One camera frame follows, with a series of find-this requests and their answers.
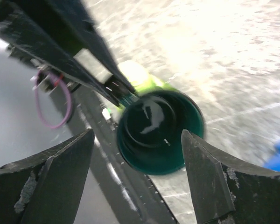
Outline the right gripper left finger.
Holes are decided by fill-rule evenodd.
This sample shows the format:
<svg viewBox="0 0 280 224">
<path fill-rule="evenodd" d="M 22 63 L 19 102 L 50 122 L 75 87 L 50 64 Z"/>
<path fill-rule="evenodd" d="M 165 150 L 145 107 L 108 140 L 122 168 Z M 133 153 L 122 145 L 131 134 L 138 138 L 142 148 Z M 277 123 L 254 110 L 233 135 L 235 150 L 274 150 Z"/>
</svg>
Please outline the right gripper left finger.
<svg viewBox="0 0 280 224">
<path fill-rule="evenodd" d="M 87 129 L 0 168 L 0 224 L 72 224 L 94 146 Z"/>
</svg>

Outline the dark green mug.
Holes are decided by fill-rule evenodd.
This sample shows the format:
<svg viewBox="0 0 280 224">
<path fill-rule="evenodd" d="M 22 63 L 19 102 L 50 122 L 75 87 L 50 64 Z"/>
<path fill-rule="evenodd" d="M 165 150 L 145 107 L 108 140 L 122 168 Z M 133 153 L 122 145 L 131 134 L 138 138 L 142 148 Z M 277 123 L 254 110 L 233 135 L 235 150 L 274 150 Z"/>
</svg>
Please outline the dark green mug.
<svg viewBox="0 0 280 224">
<path fill-rule="evenodd" d="M 152 91 L 125 108 L 116 143 L 133 169 L 147 175 L 166 175 L 184 167 L 184 129 L 205 137 L 203 113 L 194 100 L 178 91 Z"/>
</svg>

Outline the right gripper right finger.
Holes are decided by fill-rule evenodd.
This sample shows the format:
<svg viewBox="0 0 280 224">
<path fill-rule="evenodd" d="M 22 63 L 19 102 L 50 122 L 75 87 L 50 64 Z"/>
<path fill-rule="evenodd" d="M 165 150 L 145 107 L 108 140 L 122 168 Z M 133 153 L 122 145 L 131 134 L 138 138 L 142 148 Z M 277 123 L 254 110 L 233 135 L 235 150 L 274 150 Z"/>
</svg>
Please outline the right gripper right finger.
<svg viewBox="0 0 280 224">
<path fill-rule="evenodd" d="M 280 224 L 280 172 L 238 159 L 188 130 L 182 152 L 199 224 Z"/>
</svg>

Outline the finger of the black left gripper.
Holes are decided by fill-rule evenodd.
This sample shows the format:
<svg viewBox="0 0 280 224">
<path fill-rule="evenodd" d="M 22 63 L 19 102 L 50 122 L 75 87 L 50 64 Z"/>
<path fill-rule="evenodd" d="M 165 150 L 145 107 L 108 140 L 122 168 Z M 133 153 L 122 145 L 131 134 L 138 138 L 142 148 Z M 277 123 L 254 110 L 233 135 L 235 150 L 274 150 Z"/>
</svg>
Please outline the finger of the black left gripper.
<svg viewBox="0 0 280 224">
<path fill-rule="evenodd" d="M 80 0 L 0 0 L 0 38 L 16 49 L 16 57 L 35 58 L 114 105 L 135 93 Z M 105 83 L 75 59 L 82 49 L 109 70 Z"/>
</svg>

